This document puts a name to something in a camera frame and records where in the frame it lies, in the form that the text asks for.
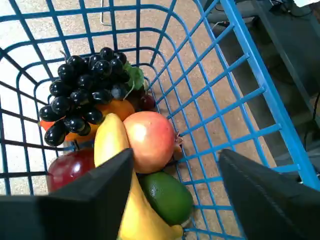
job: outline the grape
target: grape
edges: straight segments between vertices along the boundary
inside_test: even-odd
[[[100,61],[102,58],[98,54],[91,55],[89,59],[89,69],[92,70],[92,68],[96,65],[98,61]]]
[[[80,56],[77,56],[77,55],[73,55],[73,56],[69,57],[69,59],[66,61],[66,63],[70,64],[74,68],[77,76],[82,74],[86,69],[86,63],[85,63],[84,59]]]
[[[85,70],[83,71],[84,73],[89,72],[89,61],[90,61],[90,57],[86,56],[83,58],[84,64],[85,64]]]
[[[120,83],[127,83],[130,81],[130,75],[126,70],[123,70],[118,76],[118,82]]]
[[[77,89],[70,94],[71,100],[76,106],[81,106],[90,103],[91,94],[84,89]]]
[[[90,60],[89,56],[86,56],[86,57],[83,58],[83,61],[84,61],[85,65],[89,66],[89,60]]]
[[[127,56],[123,52],[117,52],[114,54],[114,56],[119,59],[123,65],[127,62]]]
[[[92,68],[92,72],[96,77],[107,78],[112,72],[112,66],[108,61],[100,60],[96,62]]]
[[[77,82],[76,82],[77,86],[79,88],[82,88],[82,89],[91,89],[91,87],[93,86],[94,84],[94,78],[88,74],[85,74],[85,75],[81,75]]]
[[[72,84],[75,78],[76,72],[73,66],[71,66],[70,64],[64,63],[58,67],[58,75],[62,80],[62,82],[70,85]]]
[[[54,122],[63,117],[63,115],[56,114],[51,105],[44,106],[39,111],[40,118],[45,122]]]
[[[62,144],[67,135],[67,130],[63,120],[56,121],[44,134],[44,141],[51,147],[56,147]]]
[[[112,72],[115,73],[115,74],[121,74],[122,71],[124,70],[124,65],[122,64],[122,62],[117,59],[117,58],[114,58],[110,61],[111,63],[111,66],[112,66]]]
[[[122,100],[126,94],[127,90],[122,84],[115,84],[112,86],[111,94],[116,100]]]
[[[100,56],[103,60],[111,61],[114,58],[114,51],[110,47],[104,47],[100,50]]]
[[[85,128],[85,120],[77,115],[66,116],[63,119],[66,129],[71,133],[79,133]]]
[[[89,108],[83,113],[83,118],[91,124],[100,124],[104,121],[104,116],[101,111],[95,107]]]
[[[101,89],[92,93],[92,97],[97,104],[108,104],[111,102],[113,96],[111,92],[105,89]]]
[[[59,97],[59,96],[68,96],[72,89],[70,86],[66,85],[63,81],[56,80],[50,84],[49,90],[53,96]]]
[[[65,116],[66,113],[70,110],[71,104],[65,96],[57,96],[51,102],[51,108],[56,114]]]
[[[79,136],[87,136],[91,132],[91,126],[86,121],[84,122],[84,129],[78,132]]]

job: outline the green avocado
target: green avocado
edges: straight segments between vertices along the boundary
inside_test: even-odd
[[[193,198],[188,189],[173,176],[156,172],[140,179],[141,188],[151,207],[170,226],[188,220]]]

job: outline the banana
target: banana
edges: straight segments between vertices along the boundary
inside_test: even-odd
[[[109,113],[95,136],[95,166],[103,164],[129,147],[124,124],[116,114]],[[169,226],[152,209],[140,187],[136,172],[133,171],[119,237],[122,240],[174,240],[182,235],[183,229],[180,225]]]

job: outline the green leaf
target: green leaf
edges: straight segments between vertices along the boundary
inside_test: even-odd
[[[130,75],[130,80],[129,82],[127,82],[129,87],[132,87],[134,82],[134,89],[139,90],[143,86],[145,81],[143,71],[137,66],[132,67],[128,61],[125,63],[123,68]]]

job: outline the basket wire grid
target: basket wire grid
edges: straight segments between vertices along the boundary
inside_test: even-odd
[[[55,59],[50,59],[46,60],[43,56],[43,53],[41,52],[38,44],[41,43],[49,43],[49,42],[54,42],[54,41],[61,41],[63,50],[66,53],[67,56],[70,56],[70,50],[67,46],[66,40],[74,40],[74,39],[80,39],[80,38],[87,38],[88,44],[89,44],[89,49],[90,53],[82,55],[83,57],[90,56],[95,52],[94,49],[94,43],[93,43],[93,37],[96,36],[104,36],[104,35],[111,35],[113,38],[113,49],[115,51],[121,51],[124,53],[128,52],[136,52],[136,64],[135,66],[148,66],[151,67],[154,72],[155,72],[155,78],[154,79],[148,79],[145,77],[145,79],[149,82],[149,90],[151,90],[153,97],[156,99],[156,95],[153,91],[153,85],[158,82],[160,86],[160,90],[162,93],[162,96],[158,99],[156,99],[157,103],[157,109],[159,111],[159,106],[158,104],[161,101],[165,102],[165,105],[168,110],[168,119],[172,121],[174,129],[178,132],[178,127],[177,124],[175,123],[174,116],[181,112],[183,115],[183,118],[185,120],[186,128],[187,130],[183,131],[180,133],[180,135],[183,137],[185,135],[190,135],[191,141],[193,143],[194,149],[195,149],[195,154],[192,155],[187,155],[185,151],[183,150],[184,158],[179,160],[179,163],[186,163],[187,166],[187,171],[189,173],[190,181],[183,181],[181,177],[181,173],[179,168],[176,168],[177,175],[180,179],[180,181],[184,185],[189,185],[193,187],[195,197],[198,201],[198,205],[195,205],[196,209],[199,209],[201,212],[201,215],[204,219],[204,224],[205,228],[204,229],[199,229],[196,226],[195,220],[192,219],[193,227],[185,228],[185,232],[194,232],[196,234],[197,239],[199,239],[199,234],[205,234],[208,235],[209,239],[213,239],[213,237],[221,237],[224,239],[243,239],[243,237],[240,236],[233,236],[230,234],[226,233],[226,230],[224,228],[224,225],[222,223],[221,216],[219,214],[218,210],[228,210],[232,211],[233,208],[232,206],[224,206],[224,205],[218,205],[216,204],[215,197],[212,193],[210,183],[211,182],[216,182],[216,181],[221,181],[222,178],[220,176],[215,176],[215,177],[208,177],[206,175],[205,171],[205,166],[202,163],[202,156],[206,154],[213,154],[213,161],[218,161],[218,155],[217,151],[224,149],[224,148],[230,148],[232,150],[235,149],[235,145],[239,143],[243,143],[248,140],[253,140],[254,146],[256,147],[256,151],[261,159],[262,164],[264,164],[267,167],[270,167],[267,161],[267,158],[263,152],[263,149],[261,147],[261,144],[258,140],[259,137],[262,137],[264,135],[268,135],[271,133],[275,132],[280,132],[285,145],[288,149],[288,152],[290,153],[292,159],[293,159],[293,164],[290,165],[284,165],[284,166],[279,166],[275,167],[274,169],[280,173],[289,173],[289,172],[298,172],[301,179],[303,180],[304,184],[312,187],[314,189],[319,190],[320,189],[320,183],[319,180],[316,177],[316,173],[314,171],[314,168],[312,164],[310,163],[308,156],[301,144],[301,141],[294,129],[294,126],[290,120],[290,117],[288,116],[286,109],[276,91],[276,88],[268,74],[268,71],[266,67],[264,66],[264,63],[258,53],[257,48],[254,45],[254,42],[248,32],[247,27],[244,24],[244,21],[241,18],[241,15],[239,14],[235,3],[232,0],[220,0],[221,6],[223,7],[225,14],[227,15],[229,19],[229,26],[224,29],[224,31],[216,37],[212,30],[211,27],[206,19],[207,14],[215,7],[215,5],[219,2],[218,0],[214,0],[208,9],[204,12],[200,1],[195,0],[195,4],[198,8],[198,11],[200,12],[200,19],[198,22],[193,26],[191,30],[188,30],[186,27],[186,24],[184,20],[174,12],[174,7],[176,5],[177,0],[172,0],[169,8],[164,7],[162,5],[157,5],[157,4],[141,4],[140,0],[136,0],[135,5],[114,5],[113,0],[109,0],[109,6],[106,7],[94,7],[94,8],[86,8],[84,0],[79,0],[79,9],[72,9],[72,10],[55,10],[53,3],[51,0],[46,0],[46,4],[48,6],[49,11],[46,12],[36,12],[36,13],[22,13],[16,3],[15,0],[9,0],[12,9],[14,10],[13,15],[6,15],[6,16],[0,16],[0,23],[4,22],[9,22],[9,21],[19,21],[20,24],[22,25],[27,37],[29,38],[28,41],[23,41],[23,42],[18,42],[15,44],[12,44],[5,49],[0,48],[0,61],[5,58],[7,61],[9,61],[15,68],[18,69],[19,73],[16,77],[16,87],[13,87],[3,81],[0,81],[0,85],[8,88],[12,91],[15,91],[17,96],[18,96],[18,105],[19,105],[19,114],[3,109],[1,107],[1,102],[0,102],[0,144],[1,144],[1,153],[2,153],[2,164],[3,164],[3,173],[0,173],[0,178],[4,179],[4,185],[5,185],[5,191],[6,194],[10,195],[11,194],[11,187],[10,187],[10,179],[11,178],[17,178],[17,177],[27,177],[28,179],[28,186],[30,189],[30,194],[34,194],[34,186],[32,182],[32,176],[44,176],[46,175],[46,172],[48,170],[47,166],[47,160],[46,160],[46,155],[45,155],[45,150],[54,150],[56,152],[56,156],[58,156],[58,152],[61,151],[74,151],[75,146],[69,146],[69,147],[50,147],[47,145],[44,145],[43,142],[43,134],[41,131],[41,128],[39,127],[39,134],[40,134],[40,143],[41,144],[32,144],[28,143],[26,140],[26,126],[25,126],[25,121],[32,122],[32,123],[37,123],[40,118],[39,118],[39,108],[38,104],[43,104],[46,105],[47,103],[37,99],[36,97],[36,90],[37,88],[48,81],[52,81],[57,79],[57,77],[54,77],[50,68],[48,67],[48,64],[50,63],[57,63],[61,62],[64,59],[61,58],[55,58]],[[157,29],[154,27],[141,27],[141,10],[146,10],[146,9],[153,9],[153,10],[158,10],[166,13],[165,21],[163,24],[162,29]],[[136,11],[136,28],[133,29],[116,29],[116,17],[115,17],[115,12],[117,11],[127,11],[127,10],[134,10]],[[108,31],[101,31],[101,32],[91,32],[90,25],[88,22],[87,14],[92,14],[92,13],[110,13],[110,20],[111,20],[111,27],[112,30]],[[85,32],[83,34],[73,34],[73,35],[64,35],[61,25],[58,21],[58,16],[69,16],[69,15],[82,15],[83,17],[83,22],[84,22],[84,27],[85,27]],[[30,28],[28,27],[28,24],[26,20],[28,19],[37,19],[37,18],[45,18],[45,17],[51,17],[53,19],[54,25],[56,27],[58,36],[57,37],[50,37],[50,38],[43,38],[43,39],[35,39]],[[182,43],[178,46],[176,46],[175,42],[171,38],[170,35],[166,33],[167,26],[169,24],[169,21],[171,18],[176,19],[181,26],[183,27],[185,31],[186,37],[182,41]],[[195,33],[195,31],[198,29],[198,27],[204,24],[205,29],[211,39],[211,44],[210,46],[202,53],[198,54],[194,41],[192,39],[192,35]],[[148,46],[140,46],[140,33],[144,31],[151,31],[159,34],[159,38],[156,43],[156,47],[148,47]],[[228,65],[221,48],[219,47],[219,42],[230,32],[234,32],[236,35],[236,38],[243,50],[243,55],[239,57],[235,62],[233,62],[231,65]],[[118,49],[118,42],[117,42],[117,34],[126,34],[126,33],[136,33],[136,47],[133,48],[125,48],[125,49]],[[172,45],[174,49],[173,55],[169,58],[166,59],[164,54],[160,51],[160,45],[162,43],[163,38],[166,38]],[[183,46],[188,43],[191,47],[192,53],[195,56],[195,61],[186,69],[183,65],[183,62],[180,57],[180,50],[183,48]],[[33,62],[31,64],[28,64],[24,67],[21,67],[12,57],[9,56],[9,52],[17,49],[21,46],[27,46],[31,45],[34,47],[35,52],[37,53],[40,61],[39,62]],[[140,51],[142,50],[149,50],[153,51],[153,55],[151,58],[150,62],[140,62]],[[203,65],[201,60],[211,51],[215,50],[217,57],[221,63],[221,66],[223,67],[223,72],[220,73],[217,77],[214,79],[209,79],[206,72],[204,71]],[[157,56],[160,56],[161,59],[164,62],[164,67],[160,70],[156,69],[154,66],[155,59]],[[174,58],[178,59],[179,66],[182,69],[182,75],[179,77],[176,81],[173,81],[172,73],[169,68],[169,64],[173,61]],[[259,87],[252,91],[251,93],[241,96],[239,91],[237,90],[235,80],[232,75],[232,71],[236,69],[239,65],[241,65],[244,62],[248,62],[249,66],[252,69],[252,72],[256,78],[256,81],[259,85]],[[47,72],[49,78],[48,79],[42,79],[40,81],[35,80],[30,74],[27,73],[27,70],[31,67],[34,66],[39,66],[42,65]],[[188,73],[192,71],[193,68],[196,66],[199,67],[200,72],[202,74],[202,77],[204,79],[204,82],[206,86],[201,89],[198,92],[194,92],[191,84],[189,83],[188,79]],[[164,72],[167,71],[169,75],[169,81],[171,83],[171,87],[167,90],[164,90],[161,81],[159,81],[159,76]],[[30,94],[27,94],[23,91],[23,89],[20,89],[19,81],[21,76],[25,76],[28,80],[31,81],[31,83],[34,84],[34,90],[33,90],[33,96]],[[225,108],[220,108],[218,105],[218,102],[216,100],[215,94],[212,91],[211,87],[216,84],[219,80],[222,78],[226,77],[227,81],[229,83],[229,86],[236,98],[236,101],[230,105],[228,105]],[[183,80],[186,80],[187,87],[189,91],[191,92],[191,97],[189,100],[185,101],[182,103],[179,94],[177,92],[177,85]],[[170,92],[174,92],[179,107],[173,111],[171,111],[170,104],[167,100],[168,94]],[[210,117],[204,119],[198,102],[197,98],[203,94],[205,91],[208,91],[211,97],[211,100],[213,102],[214,107],[216,108],[216,113],[211,115]],[[274,118],[275,124],[265,127],[263,129],[255,130],[253,127],[253,124],[248,116],[248,113],[245,108],[245,103],[247,103],[249,100],[263,95],[266,103],[270,109],[270,112]],[[32,119],[28,116],[23,115],[23,104],[22,104],[22,96],[29,98],[30,100],[33,100],[35,103],[35,109],[37,112],[37,119]],[[196,107],[196,111],[199,115],[200,122],[194,126],[190,126],[189,121],[186,116],[186,111],[185,107],[188,106],[190,103],[194,103]],[[230,135],[230,131],[224,121],[223,115],[228,113],[229,111],[239,107],[241,110],[241,113],[243,115],[244,121],[247,125],[247,128],[249,130],[249,134],[244,135],[242,137],[232,139]],[[5,138],[4,134],[4,124],[3,124],[3,114],[13,116],[16,118],[19,118],[21,121],[21,127],[22,127],[22,142],[20,141],[14,141],[14,140],[9,140]],[[226,134],[227,142],[215,145],[215,143],[211,140],[210,138],[210,133],[206,127],[206,124],[213,121],[214,119],[220,119],[223,130]],[[208,139],[210,148],[200,151],[196,141],[193,137],[193,131],[197,130],[199,128],[204,128],[205,136]],[[13,146],[21,146],[24,148],[24,157],[25,157],[25,164],[26,164],[26,172],[9,172],[8,170],[8,158],[7,158],[7,153],[6,153],[6,147],[7,145],[13,145]],[[30,157],[28,153],[28,147],[31,148],[36,148],[40,149],[42,152],[43,156],[43,164],[44,164],[44,171],[31,171],[30,168]],[[192,171],[190,169],[190,166],[188,164],[188,161],[191,159],[198,159],[200,168],[202,170],[204,179],[194,179]],[[202,205],[200,201],[200,196],[197,192],[196,189],[196,184],[206,184],[207,188],[209,189],[209,195],[210,199],[212,201],[212,205]],[[205,209],[210,209],[210,210],[215,210],[216,215],[217,215],[217,221],[220,225],[221,228],[221,233],[219,232],[214,232],[210,230],[210,227],[208,225],[208,222],[206,220],[204,210]]]

